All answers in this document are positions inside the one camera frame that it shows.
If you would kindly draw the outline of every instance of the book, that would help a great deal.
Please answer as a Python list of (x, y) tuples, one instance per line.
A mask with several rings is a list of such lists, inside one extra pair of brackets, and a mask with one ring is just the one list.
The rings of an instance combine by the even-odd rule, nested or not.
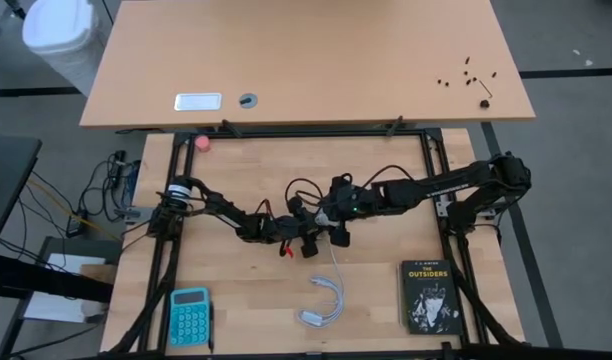
[(462, 314), (447, 260), (403, 261), (402, 310), (410, 334), (461, 335)]

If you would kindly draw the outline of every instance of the wooden desk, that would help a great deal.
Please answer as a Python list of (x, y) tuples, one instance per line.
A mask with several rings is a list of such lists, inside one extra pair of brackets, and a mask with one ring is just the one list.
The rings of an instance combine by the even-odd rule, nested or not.
[[(466, 130), (443, 132), (451, 168), (474, 160)], [(148, 137), (136, 206), (158, 203), (155, 191), (161, 191), (165, 184), (172, 138)], [(284, 188), (295, 177), (307, 177), (324, 190), (332, 176), (350, 172), (357, 183), (363, 183), (388, 164), (403, 166), (413, 177), (426, 177), (417, 137), (213, 140), (212, 150), (196, 154), (194, 161), (193, 176), (225, 194), (241, 209), (253, 211), (261, 199), (268, 198), (276, 215), (286, 213)], [(387, 171), (382, 176), (402, 175)], [(184, 226), (176, 287), (210, 289), (215, 303), (216, 353), (422, 350), (437, 349), (441, 341), (458, 346), (456, 336), (410, 336), (398, 322), (397, 264), (402, 260), (441, 258), (433, 211), (432, 202), (425, 201), (402, 216), (348, 224), (351, 246), (334, 249), (346, 285), (346, 307), (340, 319), (326, 329), (308, 328), (295, 317), (299, 309), (331, 300), (329, 290), (308, 281), (317, 274), (336, 278), (323, 241), (319, 242), (320, 254), (313, 258), (280, 258), (278, 245), (244, 243), (216, 218), (189, 218)], [(130, 233), (126, 243), (140, 232)], [(481, 298), (506, 329), (521, 339), (517, 310), (492, 229), (479, 227), (469, 240)], [(153, 239), (145, 238), (122, 256), (103, 350), (119, 340), (144, 303), (153, 245)], [(472, 319), (467, 318), (470, 333), (476, 338)], [(153, 339), (158, 330), (157, 321), (155, 324)], [(207, 351), (206, 347), (169, 349), (170, 354)]]
[[(484, 87), (466, 85), (472, 77), (494, 96), (487, 110), (479, 106), (489, 97)], [(221, 109), (177, 112), (178, 93), (221, 93)], [(258, 96), (252, 109), (239, 104), (246, 93)], [(400, 115), (535, 117), (489, 0), (122, 1), (80, 124), (374, 123)]]

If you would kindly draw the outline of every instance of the gray floor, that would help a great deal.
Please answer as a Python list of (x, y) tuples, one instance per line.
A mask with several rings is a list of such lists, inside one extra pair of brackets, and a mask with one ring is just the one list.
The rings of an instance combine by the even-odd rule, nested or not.
[[(587, 60), (592, 67), (612, 67), (612, 0), (492, 2), (520, 70), (584, 68)], [(23, 3), (27, 8), (32, 1)], [(115, 14), (119, 0), (108, 4)], [(100, 10), (108, 34), (110, 24)], [(20, 29), (21, 23), (11, 20), (0, 40), (0, 88), (67, 85), (22, 46)], [(612, 350), (612, 77), (527, 80), (525, 86), (538, 120), (495, 125), (495, 131), (502, 148), (522, 157), (533, 172), (534, 188), (521, 206), (555, 317), (567, 347)], [(143, 134), (80, 129), (84, 104), (78, 95), (0, 99), (0, 133), (41, 138), (44, 147), (37, 171), (72, 199), (84, 187), (93, 164), (116, 149), (137, 158), (144, 141)], [(488, 157), (479, 125), (468, 128), (478, 158)], [(27, 193), (22, 197), (32, 204)], [(58, 221), (65, 221), (56, 209), (50, 210)], [(55, 235), (32, 214), (28, 226), (32, 251), (45, 235)], [(120, 226), (111, 228), (121, 231)], [(508, 217), (503, 229), (504, 257), (527, 339), (545, 345)], [(3, 237), (16, 241), (21, 235), (16, 208)], [(0, 303), (0, 333), (13, 305)], [(84, 327), (29, 322), (17, 348)], [(100, 337), (97, 329), (28, 358), (93, 355)]]

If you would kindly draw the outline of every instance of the black metal frame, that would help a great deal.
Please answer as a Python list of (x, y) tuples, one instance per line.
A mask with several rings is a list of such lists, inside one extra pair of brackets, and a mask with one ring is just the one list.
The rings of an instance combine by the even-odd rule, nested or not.
[[(291, 129), (291, 127), (270, 127), (270, 128), (258, 128), (254, 131), (243, 131), (242, 128), (238, 128), (237, 131), (233, 131), (228, 127), (220, 128), (215, 132), (207, 132), (205, 133), (209, 138), (212, 139), (234, 139), (234, 138), (299, 138), (299, 137), (359, 137), (359, 136), (386, 136), (386, 131), (383, 129), (364, 129), (360, 127), (349, 128), (349, 127), (340, 127), (340, 126), (317, 126), (311, 129), (300, 128), (299, 130)], [(412, 136), (417, 137), (420, 140), (420, 146), (422, 148), (422, 153), (424, 157), (424, 163), (426, 167), (426, 172), (428, 176), (435, 175), (435, 161), (440, 165), (441, 171), (446, 172), (449, 171), (449, 163), (446, 155), (446, 149), (444, 147), (443, 138), (441, 136), (441, 129), (398, 129), (395, 133), (390, 133), (388, 135), (391, 136)], [(179, 162), (179, 152), (181, 151), (181, 145), (184, 143), (189, 144), (187, 147), (187, 156), (184, 164), (184, 174), (190, 175), (192, 170), (193, 163), (193, 153), (194, 146), (192, 146), (192, 140), (195, 134), (188, 133), (177, 133), (175, 134), (175, 138), (173, 141), (173, 149), (171, 153), (171, 160), (168, 168), (168, 177), (166, 182), (166, 188), (168, 188), (168, 184), (175, 176), (178, 162)], [(434, 143), (435, 149), (438, 153), (438, 157), (435, 159), (432, 153), (431, 142)], [(437, 205), (441, 199), (440, 197), (433, 198), (434, 204)], [(449, 197), (449, 200), (455, 200), (454, 195)], [(438, 233), (442, 245), (442, 250), (444, 253), (444, 258), (447, 258), (447, 253), (452, 251), (452, 247), (450, 245), (450, 238), (447, 235), (447, 223), (445, 220), (440, 218), (437, 206), (435, 208), (435, 217), (438, 225)], [(154, 289), (157, 287), (159, 282), (159, 268), (162, 262), (164, 243), (167, 239), (156, 239), (155, 244), (155, 252), (153, 254), (152, 267), (150, 272), (150, 278), (148, 281), (148, 295), (147, 299), (152, 295)], [(468, 242), (467, 239), (461, 238), (457, 240), (459, 255), (462, 263), (462, 268), (464, 269), (464, 273), (466, 276), (466, 281), (468, 284), (475, 290), (477, 293), (477, 285), (474, 276), (474, 269), (472, 265), (472, 261), (470, 258), (470, 253), (468, 250)], [(173, 249), (171, 250), (170, 260), (174, 261), (176, 264), (178, 261), (179, 255), (179, 246), (180, 241), (173, 241)], [(164, 307), (162, 310), (162, 319), (160, 322), (160, 331), (158, 334), (157, 348), (156, 351), (160, 353), (165, 353), (166, 351), (166, 343), (168, 339), (168, 306), (169, 306), (169, 298), (170, 292), (173, 290), (175, 284), (175, 276), (173, 275), (173, 280), (171, 281), (171, 286), (167, 289), (167, 295), (164, 298)], [(464, 313), (461, 297), (458, 297), (459, 307), (462, 313)], [(476, 331), (478, 343), (480, 344), (488, 344), (488, 334), (486, 327), (479, 316), (473, 309), (473, 317), (476, 323)], [(466, 317), (462, 317), (462, 328), (463, 335), (460, 337), (460, 342), (462, 346), (467, 344), (472, 344), (470, 334), (468, 333), (468, 328), (466, 326)], [(148, 351), (148, 340), (150, 338), (150, 326), (147, 326), (143, 329), (138, 345), (138, 351)], [(297, 358), (308, 358), (309, 356), (314, 356), (314, 358), (320, 358), (325, 356), (326, 358), (393, 358), (393, 357), (442, 357), (442, 353), (444, 350), (423, 350), (423, 351), (394, 351), (394, 352), (343, 352), (343, 353), (324, 353), (324, 354), (246, 354), (246, 355), (217, 355), (220, 358), (229, 358), (229, 359), (251, 359), (251, 358), (281, 358), (281, 359), (297, 359)], [(208, 359), (211, 356), (187, 356), (187, 357), (175, 357), (175, 358), (193, 358), (193, 359)]]

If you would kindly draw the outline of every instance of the calculator display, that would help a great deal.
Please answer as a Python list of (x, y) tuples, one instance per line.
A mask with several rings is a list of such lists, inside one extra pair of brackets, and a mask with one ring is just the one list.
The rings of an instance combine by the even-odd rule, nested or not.
[(188, 304), (200, 301), (204, 301), (203, 291), (175, 295), (175, 304)]

